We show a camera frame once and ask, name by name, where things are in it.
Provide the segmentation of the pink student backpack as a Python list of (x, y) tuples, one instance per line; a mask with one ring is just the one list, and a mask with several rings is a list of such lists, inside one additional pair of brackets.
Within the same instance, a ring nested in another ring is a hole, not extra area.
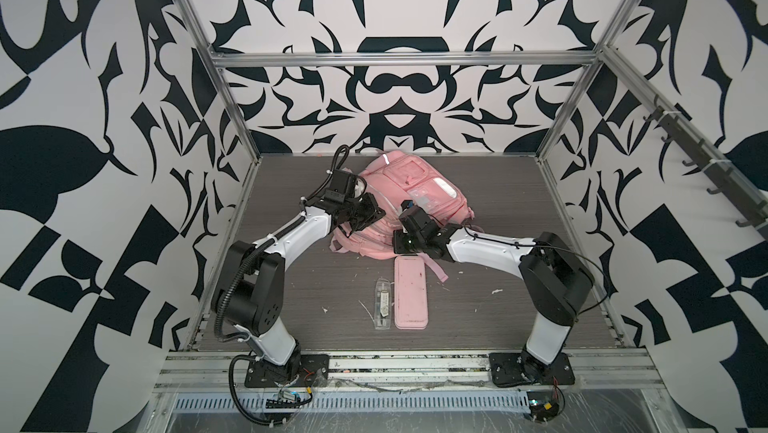
[(367, 184), (385, 216), (366, 229), (353, 233), (342, 225), (333, 232), (330, 250), (356, 253), (376, 260), (396, 256), (394, 232), (402, 228), (402, 203), (412, 201), (441, 225), (466, 224), (474, 212), (463, 193), (423, 158), (393, 150), (371, 162), (359, 176)]

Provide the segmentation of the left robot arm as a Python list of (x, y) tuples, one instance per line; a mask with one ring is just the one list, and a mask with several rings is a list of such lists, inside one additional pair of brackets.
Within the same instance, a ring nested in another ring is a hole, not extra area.
[(214, 287), (214, 338), (248, 345), (280, 383), (298, 376), (301, 363), (299, 342), (281, 319), (288, 268), (340, 227), (362, 231), (385, 215), (366, 180), (343, 168), (350, 151), (337, 148), (325, 180), (300, 201), (295, 218), (253, 243), (234, 242)]

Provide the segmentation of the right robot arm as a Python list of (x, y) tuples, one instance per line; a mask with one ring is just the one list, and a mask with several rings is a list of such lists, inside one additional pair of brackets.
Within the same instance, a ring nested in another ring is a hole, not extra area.
[(412, 200), (403, 202), (399, 221), (401, 228), (393, 237), (397, 253), (480, 265), (522, 279), (537, 315), (521, 362), (539, 369), (555, 362), (594, 287), (584, 257), (550, 232), (511, 238), (441, 224)]

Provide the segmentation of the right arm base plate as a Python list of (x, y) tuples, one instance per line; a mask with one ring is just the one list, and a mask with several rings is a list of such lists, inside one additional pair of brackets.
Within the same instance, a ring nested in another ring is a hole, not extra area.
[(526, 350), (519, 353), (490, 353), (488, 355), (492, 383), (499, 388), (528, 385), (572, 386), (576, 383), (574, 370), (565, 353), (545, 364)]

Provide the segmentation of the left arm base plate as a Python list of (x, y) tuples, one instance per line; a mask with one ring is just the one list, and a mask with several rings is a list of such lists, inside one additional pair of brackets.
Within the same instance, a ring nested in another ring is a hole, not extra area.
[(285, 365), (265, 359), (247, 367), (246, 388), (305, 387), (327, 378), (330, 357), (326, 354), (293, 355)]

